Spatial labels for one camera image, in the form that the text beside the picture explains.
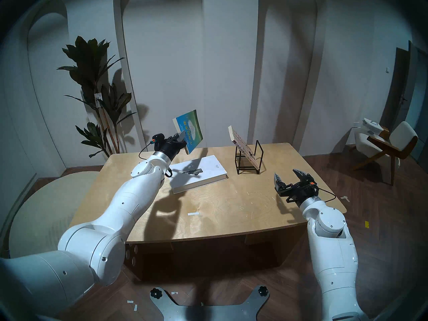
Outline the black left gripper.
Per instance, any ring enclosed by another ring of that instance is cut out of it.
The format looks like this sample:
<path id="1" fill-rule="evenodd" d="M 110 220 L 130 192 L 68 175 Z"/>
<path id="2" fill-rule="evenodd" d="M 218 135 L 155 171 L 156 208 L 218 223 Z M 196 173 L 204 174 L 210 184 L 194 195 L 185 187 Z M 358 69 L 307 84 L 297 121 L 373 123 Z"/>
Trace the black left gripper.
<path id="1" fill-rule="evenodd" d="M 176 134 L 176 137 L 158 137 L 157 151 L 164 153 L 168 158 L 174 158 L 186 146 L 186 131 Z"/>

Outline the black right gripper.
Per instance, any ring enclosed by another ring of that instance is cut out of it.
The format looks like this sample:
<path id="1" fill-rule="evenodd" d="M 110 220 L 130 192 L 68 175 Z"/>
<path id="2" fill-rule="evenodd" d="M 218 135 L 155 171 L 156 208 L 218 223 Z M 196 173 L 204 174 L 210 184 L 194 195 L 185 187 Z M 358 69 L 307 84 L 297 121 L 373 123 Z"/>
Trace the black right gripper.
<path id="1" fill-rule="evenodd" d="M 319 187 L 313 183 L 313 177 L 298 169 L 293 169 L 293 172 L 298 177 L 299 182 L 285 186 L 277 173 L 274 173 L 274 186 L 276 191 L 280 191 L 280 197 L 286 197 L 287 203 L 294 202 L 296 204 L 302 204 L 309 198 L 317 198 Z"/>

